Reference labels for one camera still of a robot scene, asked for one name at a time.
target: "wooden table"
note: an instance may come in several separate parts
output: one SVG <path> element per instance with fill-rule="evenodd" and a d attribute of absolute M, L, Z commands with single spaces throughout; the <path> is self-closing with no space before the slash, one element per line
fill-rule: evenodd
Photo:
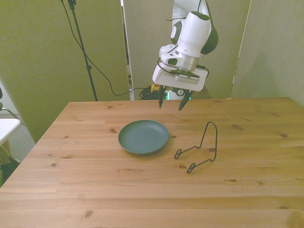
<path fill-rule="evenodd" d="M 0 189 L 1 228 L 302 228 L 304 110 L 288 98 L 69 103 Z M 153 155 L 118 143 L 128 123 L 170 132 Z M 187 174 L 193 162 L 218 156 Z"/>

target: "electrical cable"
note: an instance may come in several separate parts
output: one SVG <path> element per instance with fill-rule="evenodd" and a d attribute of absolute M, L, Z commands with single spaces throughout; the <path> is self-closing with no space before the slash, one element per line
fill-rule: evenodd
<path fill-rule="evenodd" d="M 153 91 L 152 93 L 150 91 L 151 91 L 151 86 L 142 90 L 141 93 L 139 94 L 140 100 L 158 100 L 159 91 Z"/>
<path fill-rule="evenodd" d="M 201 2 L 201 0 L 199 0 L 199 6 L 198 6 L 198 11 L 199 11 L 199 9 L 200 9 L 200 2 Z"/>
<path fill-rule="evenodd" d="M 123 93 L 123 94 L 116 94 L 114 91 L 113 91 L 113 88 L 112 88 L 112 83 L 111 83 L 111 81 L 108 79 L 108 77 L 90 60 L 90 58 L 89 58 L 89 56 L 87 56 L 87 54 L 86 54 L 86 52 L 82 49 L 82 47 L 81 47 L 81 45 L 80 45 L 80 43 L 78 42 L 78 40 L 77 40 L 77 38 L 76 38 L 76 36 L 75 36 L 75 34 L 74 34 L 74 32 L 73 32 L 73 28 L 72 28 L 72 24 L 71 24 L 71 21 L 70 21 L 70 17 L 68 16 L 68 13 L 67 13 L 67 9 L 66 9 L 66 6 L 64 5 L 64 3 L 63 3 L 63 0 L 61 0 L 61 3 L 62 3 L 62 5 L 63 5 L 63 8 L 65 9 L 65 12 L 66 12 L 66 16 L 67 16 L 67 20 L 68 20 L 68 23 L 69 23 L 69 25 L 70 25 L 70 28 L 71 28 L 71 31 L 72 31 L 72 34 L 73 34 L 73 37 L 74 37 L 74 39 L 76 40 L 76 42 L 77 42 L 77 44 L 79 45 L 79 47 L 80 47 L 80 49 L 84 52 L 84 54 L 85 54 L 85 56 L 87 57 L 87 59 L 90 61 L 90 63 L 106 78 L 106 80 L 109 82 L 109 84 L 110 84 L 110 88 L 111 88 L 111 91 L 112 91 L 112 93 L 115 95 L 115 96 L 122 96 L 122 95 L 125 95 L 125 94 L 127 94 L 127 93 L 129 93 L 129 92 L 131 92 L 131 91 L 133 91 L 133 90 L 135 90 L 135 89 L 145 89 L 145 88 L 135 88 L 135 89 L 130 89 L 128 92 L 126 92 L 126 93 Z"/>
<path fill-rule="evenodd" d="M 166 19 L 167 21 L 174 21 L 174 20 L 177 20 L 177 19 L 186 19 L 185 17 L 183 17 L 183 18 L 173 18 L 173 19 L 171 19 L 171 20 L 169 20 L 169 19 Z"/>

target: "wood knot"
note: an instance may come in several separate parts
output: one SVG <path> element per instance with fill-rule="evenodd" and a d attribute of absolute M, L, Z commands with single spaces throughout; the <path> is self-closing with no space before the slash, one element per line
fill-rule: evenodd
<path fill-rule="evenodd" d="M 236 128 L 236 129 L 238 129 L 238 130 L 240 130 L 240 131 L 243 130 L 243 128 L 241 128 L 240 126 L 238 126 L 238 125 L 236 125 L 236 124 L 232 124 L 231 126 L 233 126 L 234 128 Z"/>
<path fill-rule="evenodd" d="M 93 215 L 93 211 L 92 210 L 88 210 L 86 213 L 85 213 L 85 218 L 89 218 Z"/>
<path fill-rule="evenodd" d="M 280 117 L 280 115 L 279 115 L 279 114 L 277 114 L 277 113 L 273 113 L 273 112 L 271 112 L 271 114 L 272 114 L 272 115 L 274 115 L 274 116 L 279 116 L 279 117 Z"/>

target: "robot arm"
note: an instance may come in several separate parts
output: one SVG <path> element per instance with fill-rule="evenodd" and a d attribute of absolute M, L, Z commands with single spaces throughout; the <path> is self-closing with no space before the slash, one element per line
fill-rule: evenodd
<path fill-rule="evenodd" d="M 181 91 L 182 94 L 178 94 L 183 97 L 179 107 L 181 110 L 192 91 L 203 89 L 208 71 L 197 66 L 197 63 L 218 43 L 218 34 L 205 0 L 174 0 L 171 41 L 172 44 L 160 49 L 162 63 L 158 62 L 153 81 L 161 85 L 160 107 L 166 86 Z"/>

